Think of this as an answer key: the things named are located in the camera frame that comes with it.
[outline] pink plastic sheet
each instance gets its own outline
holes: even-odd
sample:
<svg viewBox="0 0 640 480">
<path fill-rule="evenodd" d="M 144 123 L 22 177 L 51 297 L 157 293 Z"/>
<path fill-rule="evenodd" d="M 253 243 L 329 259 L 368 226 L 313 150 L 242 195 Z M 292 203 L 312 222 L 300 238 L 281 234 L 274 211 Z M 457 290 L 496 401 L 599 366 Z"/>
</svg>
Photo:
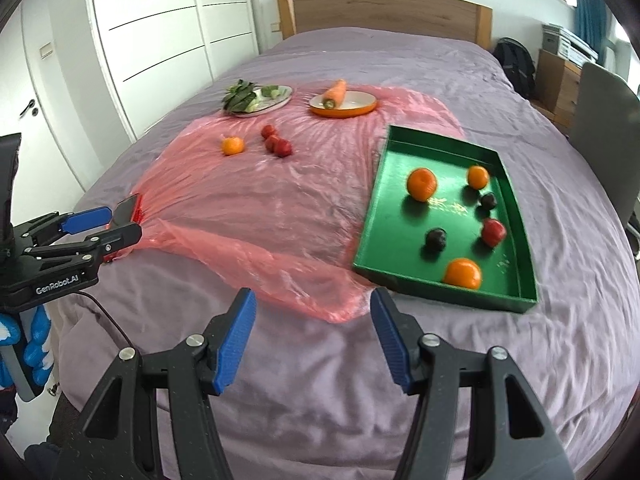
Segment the pink plastic sheet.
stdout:
<svg viewBox="0 0 640 480">
<path fill-rule="evenodd" d="M 255 118 L 221 113 L 190 124 L 143 175 L 143 238 L 204 263 L 234 288 L 329 322 L 365 314 L 372 284 L 351 271 L 389 124 L 456 138 L 464 134 L 438 100 L 403 88 L 370 92 L 378 108 L 351 119 L 308 110 L 329 82 L 298 86 L 284 108 Z M 266 151 L 273 124 L 294 153 Z M 245 151 L 224 156 L 223 137 Z"/>
</svg>

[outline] door handle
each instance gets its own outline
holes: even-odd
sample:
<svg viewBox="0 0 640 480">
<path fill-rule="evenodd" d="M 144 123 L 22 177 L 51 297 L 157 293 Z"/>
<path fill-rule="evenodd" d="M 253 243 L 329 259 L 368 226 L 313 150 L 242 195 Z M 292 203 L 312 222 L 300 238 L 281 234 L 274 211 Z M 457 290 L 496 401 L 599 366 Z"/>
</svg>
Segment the door handle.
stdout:
<svg viewBox="0 0 640 480">
<path fill-rule="evenodd" d="M 35 99 L 31 99 L 29 101 L 29 104 L 27 104 L 26 108 L 20 112 L 20 118 L 23 118 L 25 113 L 27 113 L 27 111 L 29 110 L 29 108 L 33 108 L 36 105 L 36 100 Z"/>
</svg>

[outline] purple bedsheet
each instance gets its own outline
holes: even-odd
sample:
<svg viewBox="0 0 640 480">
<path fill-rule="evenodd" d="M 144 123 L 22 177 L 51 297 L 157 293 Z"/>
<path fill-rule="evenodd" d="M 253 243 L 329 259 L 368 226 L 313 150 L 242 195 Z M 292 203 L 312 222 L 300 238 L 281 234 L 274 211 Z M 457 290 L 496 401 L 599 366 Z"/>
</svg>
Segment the purple bedsheet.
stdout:
<svg viewBox="0 0 640 480">
<path fill-rule="evenodd" d="M 453 345 L 508 348 L 572 465 L 583 465 L 620 423 L 638 385 L 638 278 L 622 226 L 588 165 L 478 46 L 357 28 L 297 35 L 168 114 L 78 209 L 123 199 L 185 126 L 220 108 L 223 89 L 239 76 L 415 89 L 443 101 L 469 141 L 500 153 L 524 216 L 539 305 L 518 316 L 396 300 Z M 90 292 L 143 352 L 198 332 L 234 296 L 201 263 L 157 251 L 103 266 Z M 84 298 L 49 306 L 63 318 L 62 389 L 82 408 L 124 342 Z M 261 304 L 238 378 L 212 405 L 236 480 L 390 480 L 415 398 L 392 383 L 368 316 L 333 325 Z M 468 396 L 461 406 L 451 478 L 463 467 Z M 166 475 L 177 478 L 165 411 L 159 425 Z"/>
</svg>

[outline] light switch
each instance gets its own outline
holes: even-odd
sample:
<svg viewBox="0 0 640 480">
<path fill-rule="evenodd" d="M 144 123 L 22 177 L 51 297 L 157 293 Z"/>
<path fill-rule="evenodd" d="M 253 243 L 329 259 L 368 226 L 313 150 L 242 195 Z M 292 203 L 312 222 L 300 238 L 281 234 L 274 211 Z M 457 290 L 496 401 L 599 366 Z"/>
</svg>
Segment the light switch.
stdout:
<svg viewBox="0 0 640 480">
<path fill-rule="evenodd" d="M 51 54 L 53 54 L 53 43 L 47 43 L 45 46 L 40 47 L 40 57 L 42 59 L 45 59 Z"/>
</svg>

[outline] tangerine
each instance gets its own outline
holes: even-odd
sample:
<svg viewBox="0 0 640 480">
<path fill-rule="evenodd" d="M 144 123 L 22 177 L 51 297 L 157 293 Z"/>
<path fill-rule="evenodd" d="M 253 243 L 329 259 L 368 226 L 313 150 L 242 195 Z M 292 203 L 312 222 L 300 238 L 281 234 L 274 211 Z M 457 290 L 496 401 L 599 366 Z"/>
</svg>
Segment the tangerine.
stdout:
<svg viewBox="0 0 640 480">
<path fill-rule="evenodd" d="M 467 258 L 451 260 L 444 273 L 443 283 L 478 290 L 482 283 L 482 272 L 478 264 Z"/>
<path fill-rule="evenodd" d="M 244 140 L 240 137 L 227 137 L 222 141 L 222 153 L 225 155 L 237 155 L 244 152 Z"/>
<path fill-rule="evenodd" d="M 466 172 L 466 182 L 473 189 L 482 189 L 489 183 L 489 172 L 482 166 L 472 166 Z"/>
<path fill-rule="evenodd" d="M 427 202 L 438 189 L 438 180 L 431 170 L 413 170 L 406 180 L 406 190 L 414 200 Z"/>
</svg>

